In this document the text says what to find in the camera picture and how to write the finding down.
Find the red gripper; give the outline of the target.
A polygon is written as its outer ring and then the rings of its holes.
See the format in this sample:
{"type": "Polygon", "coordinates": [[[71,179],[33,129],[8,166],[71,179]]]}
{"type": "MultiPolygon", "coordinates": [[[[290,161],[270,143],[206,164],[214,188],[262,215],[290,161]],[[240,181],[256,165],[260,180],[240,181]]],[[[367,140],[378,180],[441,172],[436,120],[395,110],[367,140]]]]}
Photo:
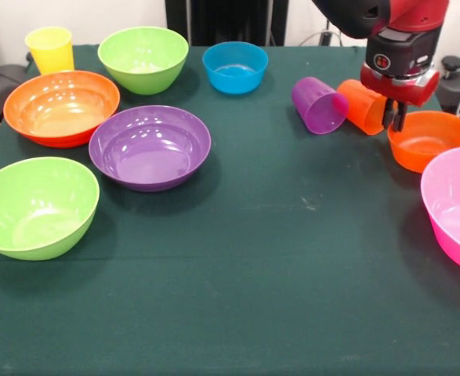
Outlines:
{"type": "Polygon", "coordinates": [[[407,105],[422,106],[435,92],[440,80],[440,72],[435,68],[413,78],[399,79],[385,76],[372,70],[366,63],[360,71],[360,81],[368,89],[380,93],[387,99],[382,116],[384,128],[392,124],[394,132],[404,129],[407,105]]]}

